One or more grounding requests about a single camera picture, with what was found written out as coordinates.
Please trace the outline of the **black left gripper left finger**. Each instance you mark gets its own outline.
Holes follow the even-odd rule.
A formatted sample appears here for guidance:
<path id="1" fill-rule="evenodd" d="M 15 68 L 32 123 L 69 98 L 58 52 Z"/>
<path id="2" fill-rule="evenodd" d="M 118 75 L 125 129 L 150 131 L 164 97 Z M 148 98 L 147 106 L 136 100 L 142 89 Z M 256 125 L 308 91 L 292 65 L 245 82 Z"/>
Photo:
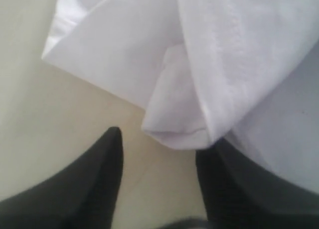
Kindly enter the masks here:
<path id="1" fill-rule="evenodd" d="M 123 175 L 123 140 L 111 127 L 66 168 L 0 203 L 2 229 L 110 229 Z"/>

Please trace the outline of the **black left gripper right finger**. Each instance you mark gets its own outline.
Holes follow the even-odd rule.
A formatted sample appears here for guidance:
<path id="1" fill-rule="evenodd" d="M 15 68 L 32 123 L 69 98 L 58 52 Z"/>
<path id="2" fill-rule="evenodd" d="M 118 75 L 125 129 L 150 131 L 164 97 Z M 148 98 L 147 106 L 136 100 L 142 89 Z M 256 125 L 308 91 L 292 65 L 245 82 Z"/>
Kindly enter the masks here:
<path id="1" fill-rule="evenodd" d="M 274 175 L 225 139 L 195 154 L 215 229 L 317 229 L 319 196 Z"/>

